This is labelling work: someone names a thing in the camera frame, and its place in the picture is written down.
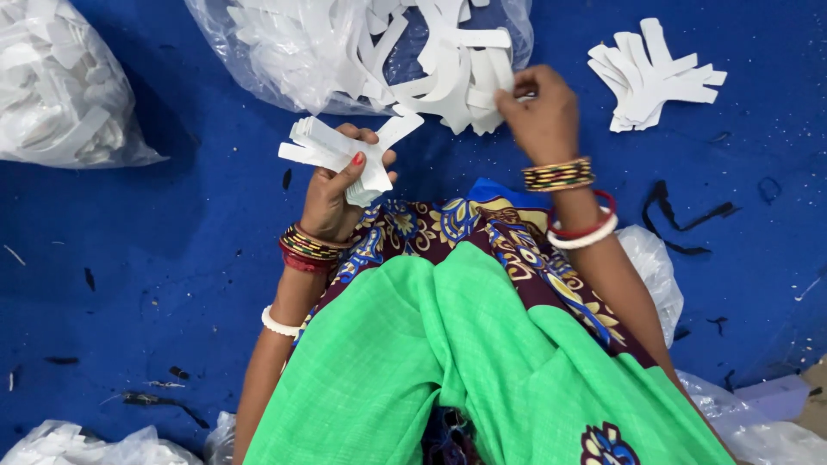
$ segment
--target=hand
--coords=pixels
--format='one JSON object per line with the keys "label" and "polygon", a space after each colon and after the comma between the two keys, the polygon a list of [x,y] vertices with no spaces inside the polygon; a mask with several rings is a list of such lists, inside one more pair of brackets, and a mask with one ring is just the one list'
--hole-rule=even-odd
{"label": "hand", "polygon": [[[517,100],[531,93],[537,97]],[[555,165],[578,157],[577,96],[555,70],[539,65],[518,72],[514,94],[500,89],[495,101],[517,145],[535,165]]]}
{"label": "hand", "polygon": [[[379,143],[379,137],[370,129],[357,129],[350,123],[342,124],[337,131],[370,145]],[[365,209],[345,201],[345,190],[353,185],[365,170],[367,159],[359,152],[351,164],[341,173],[325,168],[316,168],[310,178],[308,195],[304,200],[304,214],[299,225],[312,237],[329,242],[345,242],[353,233]],[[396,152],[386,151],[382,155],[385,168],[396,161]],[[390,182],[396,182],[397,175],[388,173]]]}

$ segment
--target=green fabric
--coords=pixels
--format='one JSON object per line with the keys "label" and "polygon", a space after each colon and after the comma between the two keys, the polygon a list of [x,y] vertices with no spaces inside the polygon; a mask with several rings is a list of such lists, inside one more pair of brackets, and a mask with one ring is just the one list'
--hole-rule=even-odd
{"label": "green fabric", "polygon": [[581,463],[586,426],[619,427],[644,465],[729,455],[660,368],[612,358],[565,311],[525,311],[470,243],[434,266],[363,271],[308,326],[246,455],[258,464],[421,464],[433,402],[462,409],[488,465]]}

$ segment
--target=woman's left hand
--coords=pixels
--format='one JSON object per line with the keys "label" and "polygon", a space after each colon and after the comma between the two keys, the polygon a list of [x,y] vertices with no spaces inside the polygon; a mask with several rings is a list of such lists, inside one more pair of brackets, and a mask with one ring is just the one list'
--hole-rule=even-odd
{"label": "woman's left hand", "polygon": [[[356,126],[345,123],[336,130],[370,145],[379,143],[379,137],[370,129],[357,129]],[[351,164],[338,174],[325,168],[316,168],[310,178],[307,198],[304,200],[304,214],[299,223],[307,234],[329,242],[345,242],[351,236],[365,209],[348,204],[345,190],[359,180],[366,161],[365,154],[359,152],[353,156]],[[394,161],[396,152],[388,150],[382,155],[385,168]],[[393,171],[388,173],[388,177],[390,182],[396,182],[397,175]]]}

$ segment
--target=plastic bag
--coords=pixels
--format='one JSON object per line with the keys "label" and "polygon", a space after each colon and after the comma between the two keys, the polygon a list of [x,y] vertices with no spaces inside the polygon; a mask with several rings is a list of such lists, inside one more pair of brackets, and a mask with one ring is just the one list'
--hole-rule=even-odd
{"label": "plastic bag", "polygon": [[76,424],[48,419],[21,439],[0,465],[202,465],[191,452],[158,439],[147,426],[120,443],[106,443]]}
{"label": "plastic bag", "polygon": [[232,465],[232,451],[235,447],[236,416],[221,412],[218,414],[218,426],[204,443],[204,460],[207,465]]}
{"label": "plastic bag", "polygon": [[827,465],[827,441],[797,424],[772,422],[734,394],[677,371],[686,392],[739,460],[754,465]]}
{"label": "plastic bag", "polygon": [[67,0],[0,0],[0,160],[117,168],[146,146],[123,69]]}
{"label": "plastic bag", "polygon": [[[348,39],[364,24],[372,0],[185,0],[210,46],[232,77],[257,98],[277,107],[301,113],[341,115],[395,115],[390,108],[375,109],[367,98],[351,98],[338,91],[337,70],[348,65]],[[311,5],[330,4],[335,8],[332,33],[306,31]],[[472,7],[471,19],[460,24],[468,29],[509,30],[516,70],[524,68],[531,56],[534,34],[528,12],[532,0],[490,0],[486,7]],[[282,17],[274,17],[269,8]],[[408,82],[425,74],[416,58],[428,38],[428,28],[416,7],[404,14],[409,25],[385,62],[389,85]],[[267,30],[266,36],[246,34],[242,22],[254,22]]]}
{"label": "plastic bag", "polygon": [[636,224],[618,231],[618,239],[655,302],[663,338],[667,347],[671,347],[677,320],[683,310],[683,294],[675,282],[675,270],[666,244],[654,233]]}

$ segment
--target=blue mat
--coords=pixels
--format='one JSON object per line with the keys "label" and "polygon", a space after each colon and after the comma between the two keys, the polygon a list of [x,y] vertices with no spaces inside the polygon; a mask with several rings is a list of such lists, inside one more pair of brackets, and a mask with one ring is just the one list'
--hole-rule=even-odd
{"label": "blue mat", "polygon": [[[80,172],[0,163],[0,243],[26,261],[0,250],[0,372],[17,368],[14,391],[0,394],[0,451],[43,419],[109,440],[155,424],[199,450],[208,431],[181,409],[112,397],[175,398],[212,426],[220,410],[236,409],[282,269],[275,237],[299,218],[310,176],[276,156],[297,115],[240,89],[181,1],[75,3],[127,70],[146,140],[172,160]],[[731,371],[736,386],[786,375],[827,350],[827,282],[795,299],[827,262],[826,8],[823,0],[534,2],[533,63],[556,67],[578,93],[582,150],[594,158],[597,187],[617,198],[621,226],[641,223],[660,179],[679,223],[726,201],[741,208],[689,232],[652,211],[668,240],[713,251],[672,254],[690,332],[672,356],[718,384]],[[659,126],[613,134],[614,97],[586,51],[637,31],[645,17],[660,18],[674,56],[697,52],[729,77],[714,105],[669,103]],[[480,177],[520,191],[528,164],[507,128],[454,137],[435,117],[395,148],[392,195],[404,199],[462,195]],[[772,204],[758,193],[767,176],[782,187]],[[728,319],[723,335],[707,322],[718,317]],[[172,366],[190,374],[179,381],[186,387],[145,384],[175,381]]]}

